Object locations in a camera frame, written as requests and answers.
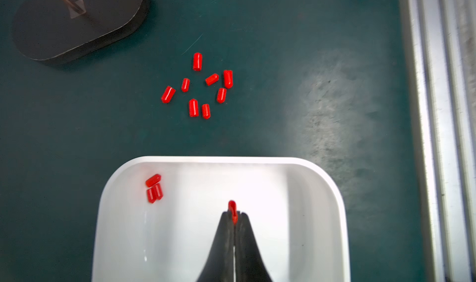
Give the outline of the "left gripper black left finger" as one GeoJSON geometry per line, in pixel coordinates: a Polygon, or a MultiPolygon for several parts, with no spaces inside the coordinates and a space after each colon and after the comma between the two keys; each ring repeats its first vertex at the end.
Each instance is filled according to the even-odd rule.
{"type": "Polygon", "coordinates": [[[207,261],[197,281],[234,281],[234,223],[230,211],[221,215],[207,261]]]}

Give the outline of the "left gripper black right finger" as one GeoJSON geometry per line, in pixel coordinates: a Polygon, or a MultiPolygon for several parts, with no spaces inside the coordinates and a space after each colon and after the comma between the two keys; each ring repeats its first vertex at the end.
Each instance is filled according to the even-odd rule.
{"type": "Polygon", "coordinates": [[[238,214],[235,225],[235,274],[237,282],[271,282],[262,260],[250,219],[238,214]]]}

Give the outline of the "red protection sleeve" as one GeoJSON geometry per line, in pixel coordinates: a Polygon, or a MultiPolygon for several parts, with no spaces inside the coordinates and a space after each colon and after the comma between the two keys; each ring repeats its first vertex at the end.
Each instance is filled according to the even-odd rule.
{"type": "Polygon", "coordinates": [[[208,103],[202,105],[202,117],[206,120],[211,118],[211,110],[208,103]]]}
{"type": "Polygon", "coordinates": [[[237,222],[238,222],[238,218],[239,218],[239,215],[238,215],[238,211],[237,211],[237,205],[236,205],[236,202],[233,201],[233,200],[230,200],[229,203],[228,203],[228,211],[231,212],[231,219],[233,221],[233,224],[236,225],[237,222]]]}
{"type": "Polygon", "coordinates": [[[217,73],[214,73],[205,79],[205,83],[207,86],[211,86],[218,81],[219,81],[219,75],[217,73]]]}
{"type": "Polygon", "coordinates": [[[193,70],[201,71],[203,66],[203,55],[201,53],[195,53],[193,55],[193,70]]]}
{"type": "Polygon", "coordinates": [[[162,103],[170,103],[174,97],[176,93],[176,89],[171,87],[171,86],[167,86],[165,88],[165,91],[161,97],[161,101],[162,103]]]}
{"type": "Polygon", "coordinates": [[[231,89],[233,87],[233,72],[231,70],[223,71],[224,87],[231,89]]]}
{"type": "Polygon", "coordinates": [[[191,83],[191,81],[190,81],[189,78],[184,78],[184,79],[183,79],[182,85],[181,85],[181,91],[182,91],[183,93],[186,93],[186,92],[189,91],[189,89],[190,89],[190,83],[191,83]]]}
{"type": "Polygon", "coordinates": [[[200,109],[197,99],[191,99],[188,102],[188,112],[190,117],[198,117],[200,115],[200,109]]]}
{"type": "Polygon", "coordinates": [[[220,104],[224,103],[226,101],[227,92],[228,90],[226,88],[220,88],[216,96],[216,101],[220,104]]]}

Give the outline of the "white plastic storage box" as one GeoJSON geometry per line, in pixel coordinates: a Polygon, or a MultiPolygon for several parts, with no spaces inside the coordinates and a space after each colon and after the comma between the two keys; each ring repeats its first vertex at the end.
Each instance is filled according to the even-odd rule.
{"type": "Polygon", "coordinates": [[[348,282],[348,232],[332,178],[293,157],[145,156],[119,167],[99,203],[92,280],[194,282],[230,200],[246,213],[275,282],[348,282]],[[163,197],[145,182],[161,175],[163,197]]]}

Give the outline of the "red sleeve pile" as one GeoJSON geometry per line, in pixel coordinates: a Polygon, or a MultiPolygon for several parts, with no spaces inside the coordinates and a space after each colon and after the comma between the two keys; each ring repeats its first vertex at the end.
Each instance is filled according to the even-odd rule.
{"type": "Polygon", "coordinates": [[[145,182],[148,188],[146,190],[146,194],[147,194],[148,201],[150,203],[154,203],[158,200],[161,200],[163,197],[160,181],[161,181],[161,175],[155,174],[149,179],[147,179],[145,182]]]}

